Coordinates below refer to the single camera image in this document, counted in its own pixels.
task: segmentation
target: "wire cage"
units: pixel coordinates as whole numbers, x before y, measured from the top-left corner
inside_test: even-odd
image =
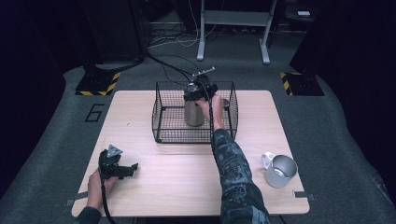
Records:
[[[188,82],[157,82],[156,99],[152,110],[152,132],[157,143],[210,144],[210,124],[190,126],[184,115],[184,88]],[[213,82],[217,95],[224,100],[222,122],[224,130],[235,139],[238,126],[238,103],[233,82]]]

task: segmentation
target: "metal mug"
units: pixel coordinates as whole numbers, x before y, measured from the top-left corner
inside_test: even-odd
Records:
[[[265,152],[262,154],[262,164],[266,170],[265,180],[276,189],[285,187],[298,172],[294,159],[285,155]]]

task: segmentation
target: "yellow black hazard tape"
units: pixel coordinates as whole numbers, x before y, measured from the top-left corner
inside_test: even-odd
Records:
[[[110,95],[116,87],[119,77],[120,73],[114,75],[106,91],[76,91],[76,95]]]
[[[284,72],[280,73],[280,77],[282,78],[283,87],[285,88],[286,94],[293,95],[293,92],[291,91],[291,87],[290,87],[290,84],[286,77],[286,74],[300,75],[300,73],[284,73]]]

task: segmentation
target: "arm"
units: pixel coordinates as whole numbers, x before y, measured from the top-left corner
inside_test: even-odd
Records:
[[[105,180],[106,195],[108,195],[117,181],[116,176],[112,176]],[[90,175],[88,182],[88,201],[87,206],[74,220],[74,224],[97,224],[102,216],[99,209],[102,207],[102,183],[99,171],[96,170]]]
[[[210,120],[209,103],[202,99],[195,103],[203,109],[206,119]],[[223,129],[222,111],[222,99],[214,95],[212,98],[214,156],[222,189],[220,221],[223,224],[269,224],[262,193],[252,181],[248,161],[240,146]]]

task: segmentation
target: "table top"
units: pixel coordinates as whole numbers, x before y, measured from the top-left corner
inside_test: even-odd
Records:
[[[293,195],[293,191],[304,191],[298,174],[282,189],[272,188],[264,178],[263,152],[292,157],[271,93],[236,91],[236,98],[235,141],[245,153],[268,212],[307,213],[307,199]],[[115,93],[78,192],[88,190],[100,152],[111,144],[123,151],[120,166],[139,163],[134,176],[119,180],[108,196],[111,216],[218,216],[221,187],[210,144],[156,143],[151,130],[154,101],[155,91]],[[76,200],[72,215],[76,217],[86,202],[87,198]]]

